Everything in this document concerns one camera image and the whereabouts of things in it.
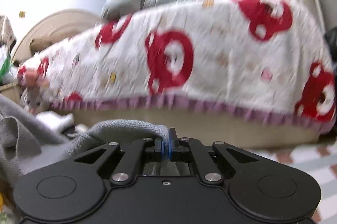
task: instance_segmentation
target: red bear face pattern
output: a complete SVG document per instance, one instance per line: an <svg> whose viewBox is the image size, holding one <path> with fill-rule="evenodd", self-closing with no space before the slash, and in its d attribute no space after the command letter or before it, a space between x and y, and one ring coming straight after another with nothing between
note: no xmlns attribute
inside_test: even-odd
<svg viewBox="0 0 337 224"><path fill-rule="evenodd" d="M129 25L131 18L132 14L126 16L125 21L119 30L113 30L114 25L117 22L110 22L104 25L95 39L95 48L99 49L101 44L114 44L117 42Z"/></svg>
<svg viewBox="0 0 337 224"><path fill-rule="evenodd" d="M46 74L47 74L48 66L49 66L49 59L43 58L41 60L41 63L39 65L38 69L37 69L38 73L45 77Z"/></svg>
<svg viewBox="0 0 337 224"><path fill-rule="evenodd" d="M268 42L274 34L290 29L293 16L290 7L282 1L283 13L272 15L272 7L260 0L237 0L244 15L250 20L249 31L258 42Z"/></svg>
<svg viewBox="0 0 337 224"><path fill-rule="evenodd" d="M183 50L183 63L177 75L168 69L171 59L165 49L172 42L177 42ZM160 94L167 88L183 86L191 76L193 68L193 46L190 39L180 31L167 31L159 35L151 31L145 40L147 61L150 70L148 82L151 94ZM154 81L158 83L158 89L153 87Z"/></svg>
<svg viewBox="0 0 337 224"><path fill-rule="evenodd" d="M310 67L310 75L302 92L302 98L295 104L294 114L309 116L320 122L328 122L335 115L335 80L332 73L325 72L319 62Z"/></svg>

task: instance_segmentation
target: brown cushion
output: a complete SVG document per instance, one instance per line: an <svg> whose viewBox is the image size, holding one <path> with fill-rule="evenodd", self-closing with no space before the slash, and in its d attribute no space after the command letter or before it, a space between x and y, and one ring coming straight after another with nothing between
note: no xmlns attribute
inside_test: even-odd
<svg viewBox="0 0 337 224"><path fill-rule="evenodd" d="M65 38L71 38L75 35L79 34L78 31L68 31L60 34L55 34L52 37L42 37L42 38L34 38L32 39L29 48L30 53L34 56L35 53L41 52L45 50L47 47L50 47L52 44L62 41Z"/></svg>
<svg viewBox="0 0 337 224"><path fill-rule="evenodd" d="M34 56L35 53L45 50L52 44L53 42L50 40L34 38L29 45L30 53L32 54L32 56Z"/></svg>

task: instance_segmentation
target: yellow object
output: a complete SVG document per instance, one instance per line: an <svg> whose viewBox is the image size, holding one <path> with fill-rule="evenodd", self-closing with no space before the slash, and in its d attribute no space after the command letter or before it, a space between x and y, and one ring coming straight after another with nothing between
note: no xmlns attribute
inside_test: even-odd
<svg viewBox="0 0 337 224"><path fill-rule="evenodd" d="M111 81L112 83L115 83L115 81L116 81L116 73L115 73L115 72L112 72L112 73L110 74L110 81Z"/></svg>
<svg viewBox="0 0 337 224"><path fill-rule="evenodd" d="M214 0L203 0L203 8L213 7Z"/></svg>
<svg viewBox="0 0 337 224"><path fill-rule="evenodd" d="M26 12L25 11L20 11L19 12L19 18L24 18L26 16Z"/></svg>
<svg viewBox="0 0 337 224"><path fill-rule="evenodd" d="M2 193L0 193L0 212L2 211L3 208L3 198L2 198Z"/></svg>

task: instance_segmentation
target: gray pillow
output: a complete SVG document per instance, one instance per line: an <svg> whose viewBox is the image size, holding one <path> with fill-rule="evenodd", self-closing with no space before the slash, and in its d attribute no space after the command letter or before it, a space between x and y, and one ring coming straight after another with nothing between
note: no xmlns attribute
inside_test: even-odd
<svg viewBox="0 0 337 224"><path fill-rule="evenodd" d="M107 0L102 10L102 19L117 21L124 15L141 10L144 0Z"/></svg>

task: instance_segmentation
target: gray towel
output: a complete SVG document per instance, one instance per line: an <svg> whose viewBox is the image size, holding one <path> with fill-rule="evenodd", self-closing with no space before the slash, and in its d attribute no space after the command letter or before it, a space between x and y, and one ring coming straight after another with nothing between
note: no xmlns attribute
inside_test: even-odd
<svg viewBox="0 0 337 224"><path fill-rule="evenodd" d="M167 127L134 120L108 120L69 140L0 95L0 175L12 186L22 175L104 143L130 143L138 138L155 136L161 137L167 144ZM169 165L172 165L169 168L171 175L179 174L175 164ZM165 165L161 169L165 172L168 167Z"/></svg>

